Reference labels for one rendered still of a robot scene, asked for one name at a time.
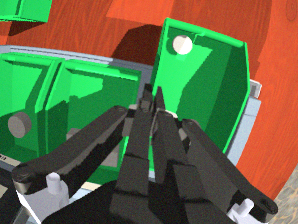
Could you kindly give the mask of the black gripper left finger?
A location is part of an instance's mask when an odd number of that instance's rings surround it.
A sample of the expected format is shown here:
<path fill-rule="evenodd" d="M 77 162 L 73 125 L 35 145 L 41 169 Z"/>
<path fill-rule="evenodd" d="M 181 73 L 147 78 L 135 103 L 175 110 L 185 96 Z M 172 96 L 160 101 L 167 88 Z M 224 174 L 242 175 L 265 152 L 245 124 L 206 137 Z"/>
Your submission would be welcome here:
<path fill-rule="evenodd" d="M 24 212 L 41 224 L 69 205 L 123 137 L 129 137 L 107 224 L 146 224 L 153 104 L 152 84 L 145 83 L 143 98 L 128 110 L 113 106 L 51 153 L 14 167 L 11 176 Z"/>

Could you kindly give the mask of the grey metal shelf rack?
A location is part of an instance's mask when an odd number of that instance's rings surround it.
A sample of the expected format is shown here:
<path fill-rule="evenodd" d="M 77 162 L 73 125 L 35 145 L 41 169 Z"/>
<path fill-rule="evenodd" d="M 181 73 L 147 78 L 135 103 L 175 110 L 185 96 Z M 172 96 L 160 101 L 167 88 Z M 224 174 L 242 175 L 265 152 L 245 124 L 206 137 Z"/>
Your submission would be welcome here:
<path fill-rule="evenodd" d="M 0 45 L 0 54 L 9 53 L 9 52 L 45 55 L 45 56 L 65 58 L 65 60 L 77 59 L 77 60 L 107 64 L 107 65 L 141 71 L 142 77 L 141 77 L 141 82 L 139 86 L 137 100 L 138 98 L 142 97 L 144 84 L 150 83 L 151 74 L 153 70 L 153 66 L 151 65 L 146 65 L 146 64 L 121 60 L 121 59 L 115 59 L 110 57 L 92 55 L 92 54 L 64 51 L 64 50 L 57 50 L 57 49 L 30 47 L 30 46 Z M 258 110 L 260 108 L 261 101 L 256 98 L 258 98 L 259 96 L 261 86 L 262 85 L 259 82 L 256 82 L 250 79 L 250 93 L 248 95 L 246 105 L 240 116 L 239 122 L 234 131 L 234 134 L 225 151 L 225 155 L 230 159 L 231 162 L 233 162 L 235 166 L 237 165 L 238 160 L 242 154 L 242 151 L 246 145 L 246 142 L 252 130 L 253 124 L 255 122 Z M 23 162 L 21 161 L 18 161 L 8 156 L 5 156 L 3 154 L 0 154 L 0 164 L 1 164 L 0 167 L 5 170 L 12 172 L 14 167 L 22 163 Z M 79 191 L 77 191 L 77 193 L 75 193 L 75 195 L 69 199 L 70 201 L 69 204 L 83 197 L 84 195 L 86 195 L 86 193 L 88 194 L 89 192 L 95 190 L 99 186 L 101 185 L 86 181 L 84 185 L 79 189 Z"/>

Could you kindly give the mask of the white round disc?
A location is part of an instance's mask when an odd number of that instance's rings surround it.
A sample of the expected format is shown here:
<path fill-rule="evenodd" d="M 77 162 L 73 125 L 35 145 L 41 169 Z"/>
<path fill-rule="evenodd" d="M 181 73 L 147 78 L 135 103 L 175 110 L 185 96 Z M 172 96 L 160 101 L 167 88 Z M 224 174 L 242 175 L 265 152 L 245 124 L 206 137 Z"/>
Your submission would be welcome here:
<path fill-rule="evenodd" d="M 192 49 L 192 41 L 186 35 L 178 35 L 173 39 L 172 47 L 179 54 L 187 54 Z"/>

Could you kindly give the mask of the green bin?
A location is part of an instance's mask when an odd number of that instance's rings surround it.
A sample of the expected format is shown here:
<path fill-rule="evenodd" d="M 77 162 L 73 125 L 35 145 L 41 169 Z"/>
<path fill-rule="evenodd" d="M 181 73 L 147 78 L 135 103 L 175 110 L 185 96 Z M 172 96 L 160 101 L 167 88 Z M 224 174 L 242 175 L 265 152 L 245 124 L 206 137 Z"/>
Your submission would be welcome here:
<path fill-rule="evenodd" d="M 48 22 L 52 0 L 0 0 L 0 21 Z"/>
<path fill-rule="evenodd" d="M 23 163 L 46 155 L 45 107 L 62 61 L 65 58 L 0 54 L 0 154 Z M 18 112 L 26 113 L 32 122 L 23 138 L 14 137 L 8 128 L 9 118 Z"/>
<path fill-rule="evenodd" d="M 182 55 L 173 49 L 178 35 L 192 40 L 189 53 Z M 150 84 L 153 102 L 159 85 L 166 110 L 179 121 L 196 120 L 225 153 L 250 93 L 247 43 L 166 18 Z"/>
<path fill-rule="evenodd" d="M 63 61 L 45 109 L 46 154 L 66 141 L 71 128 L 82 129 L 112 106 L 129 109 L 136 104 L 140 79 L 138 70 L 77 59 Z M 103 185 L 117 180 L 128 138 L 119 142 L 117 167 L 100 165 L 87 182 Z"/>

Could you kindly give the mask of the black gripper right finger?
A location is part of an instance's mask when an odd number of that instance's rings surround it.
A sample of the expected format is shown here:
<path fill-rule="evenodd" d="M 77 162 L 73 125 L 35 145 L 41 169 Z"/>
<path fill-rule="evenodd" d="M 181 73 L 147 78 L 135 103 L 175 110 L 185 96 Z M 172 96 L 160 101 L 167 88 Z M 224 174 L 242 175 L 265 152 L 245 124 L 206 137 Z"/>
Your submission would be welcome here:
<path fill-rule="evenodd" d="M 214 204 L 237 224 L 268 224 L 277 204 L 250 184 L 194 121 L 178 121 L 166 110 L 161 86 L 153 106 L 149 147 L 155 183 L 172 183 L 179 224 L 220 224 Z"/>

